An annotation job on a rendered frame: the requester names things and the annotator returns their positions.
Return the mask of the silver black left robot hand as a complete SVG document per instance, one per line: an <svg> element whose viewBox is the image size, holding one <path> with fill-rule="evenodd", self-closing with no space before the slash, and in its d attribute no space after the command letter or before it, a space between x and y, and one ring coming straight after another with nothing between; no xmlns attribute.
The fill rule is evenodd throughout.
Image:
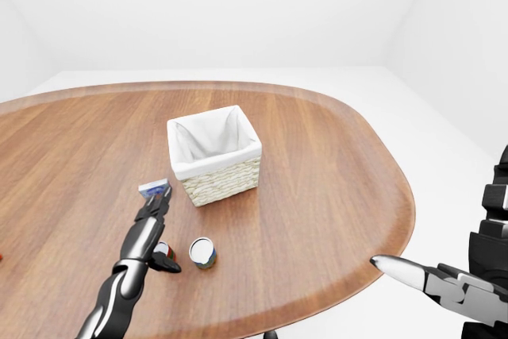
<svg viewBox="0 0 508 339"><path fill-rule="evenodd" d="M170 206L172 188L169 183L148 188L148 197L138 210L133 226L122 243L120 260L115 267L141 264L158 272L180 273L171 250L156 251L165 228L165 215Z"/></svg>

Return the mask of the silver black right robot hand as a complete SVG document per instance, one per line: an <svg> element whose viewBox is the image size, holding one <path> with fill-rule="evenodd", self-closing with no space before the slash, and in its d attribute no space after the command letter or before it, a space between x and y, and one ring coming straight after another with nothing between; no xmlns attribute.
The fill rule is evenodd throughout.
<svg viewBox="0 0 508 339"><path fill-rule="evenodd" d="M426 267L398 256L376 255L372 265L466 318L460 339L508 339L508 145L483 192L486 218L469 236L469 270Z"/></svg>

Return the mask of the wicker basket with white liner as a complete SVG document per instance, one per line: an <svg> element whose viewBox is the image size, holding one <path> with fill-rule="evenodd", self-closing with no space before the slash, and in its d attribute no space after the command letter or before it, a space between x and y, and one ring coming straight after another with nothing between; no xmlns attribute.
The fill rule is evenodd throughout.
<svg viewBox="0 0 508 339"><path fill-rule="evenodd" d="M167 121L171 169L194 206L258 186L262 144L238 106Z"/></svg>

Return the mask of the red and green tin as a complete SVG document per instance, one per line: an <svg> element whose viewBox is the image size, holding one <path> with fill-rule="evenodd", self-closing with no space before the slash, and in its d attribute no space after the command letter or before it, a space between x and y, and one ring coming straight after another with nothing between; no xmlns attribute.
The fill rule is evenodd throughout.
<svg viewBox="0 0 508 339"><path fill-rule="evenodd" d="M175 254L174 250L171 248L171 246L167 242L160 241L158 243L158 245L156 246L156 251L157 252L162 252L167 258L169 258L170 260L176 262L176 254Z"/></svg>

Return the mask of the blue printed food box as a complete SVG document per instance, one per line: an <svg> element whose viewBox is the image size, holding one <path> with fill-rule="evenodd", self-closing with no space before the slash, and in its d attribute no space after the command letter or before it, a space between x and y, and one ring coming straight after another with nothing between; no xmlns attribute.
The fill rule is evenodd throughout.
<svg viewBox="0 0 508 339"><path fill-rule="evenodd" d="M142 184L138 187L139 193L145 199L150 199L152 196L156 195L164 195L169 189L171 189L171 185L167 179Z"/></svg>

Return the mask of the tin with white lid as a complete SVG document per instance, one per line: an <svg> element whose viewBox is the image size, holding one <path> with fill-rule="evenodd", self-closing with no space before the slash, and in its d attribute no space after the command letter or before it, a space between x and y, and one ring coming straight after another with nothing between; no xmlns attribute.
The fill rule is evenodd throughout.
<svg viewBox="0 0 508 339"><path fill-rule="evenodd" d="M189 247L189 257L200 269L212 268L217 259L214 243L208 237L195 239Z"/></svg>

